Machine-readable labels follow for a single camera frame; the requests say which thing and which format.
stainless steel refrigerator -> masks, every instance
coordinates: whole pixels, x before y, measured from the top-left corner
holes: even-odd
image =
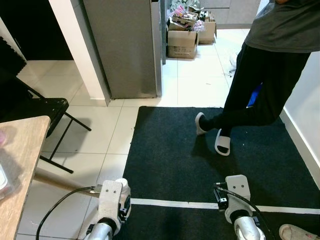
[[[162,95],[160,5],[152,1],[83,0],[113,99]]]

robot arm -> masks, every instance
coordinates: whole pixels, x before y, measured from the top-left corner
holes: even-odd
[[[249,184],[246,176],[234,175],[225,178],[227,189],[247,200],[250,200]],[[233,224],[235,234],[238,240],[265,240],[266,237],[260,228],[256,226],[252,218],[253,212],[246,202],[227,194],[227,197],[221,196],[219,190],[214,190],[220,210],[225,210],[226,220]]]
[[[84,240],[112,240],[131,212],[131,190],[124,178],[103,182],[99,195],[98,221]]]

black cable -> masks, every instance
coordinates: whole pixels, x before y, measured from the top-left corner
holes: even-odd
[[[42,228],[42,225],[45,223],[46,219],[49,217],[49,215],[52,213],[52,211],[63,201],[65,200],[67,197],[69,197],[72,194],[75,194],[77,192],[82,192],[85,190],[93,190],[95,187],[94,186],[87,186],[87,187],[82,187],[82,188],[78,188],[76,190],[73,190],[71,192],[69,192],[67,195],[65,195],[64,197],[62,197],[59,201],[56,202],[55,205],[53,205],[53,207],[46,213],[46,215],[44,216],[44,218],[42,219],[42,221],[40,222],[38,229],[36,231],[36,236],[35,239],[39,240],[39,235],[40,235],[40,230]]]
[[[271,231],[271,229],[270,229],[269,226],[268,226],[268,221],[267,221],[267,219],[265,219],[265,217],[263,216],[263,214],[261,213],[261,211],[259,210],[259,208],[256,207],[256,205],[254,205],[254,204],[253,204],[252,202],[250,202],[248,199],[244,198],[243,196],[241,196],[241,195],[239,195],[239,194],[237,194],[237,193],[235,193],[235,192],[233,192],[233,191],[229,191],[229,190],[224,189],[224,188],[219,187],[219,186],[214,186],[214,188],[215,188],[215,189],[218,189],[218,190],[220,190],[220,191],[223,191],[223,192],[225,192],[225,193],[228,193],[228,194],[230,194],[230,195],[232,195],[232,196],[235,196],[236,198],[244,201],[245,203],[247,203],[247,204],[249,204],[251,207],[253,207],[253,209],[259,214],[260,218],[262,219],[265,227],[267,228],[267,230],[268,230],[269,233],[271,234],[272,238],[273,238],[274,240],[276,240],[276,237],[275,237],[274,233]]]

wooden table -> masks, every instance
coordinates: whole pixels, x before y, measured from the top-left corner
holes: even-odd
[[[16,237],[49,123],[48,116],[0,123],[0,130],[6,135],[4,146],[0,147],[0,163],[16,187],[0,200],[1,239]]]

blue object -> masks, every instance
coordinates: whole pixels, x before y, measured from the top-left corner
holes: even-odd
[[[255,90],[253,91],[253,93],[252,93],[252,95],[251,95],[250,101],[249,101],[249,103],[248,103],[248,107],[251,107],[251,106],[255,103],[256,98],[257,98],[257,96],[258,96],[261,88],[262,88],[262,84],[260,84],[259,86],[257,86],[257,87],[255,88]]]

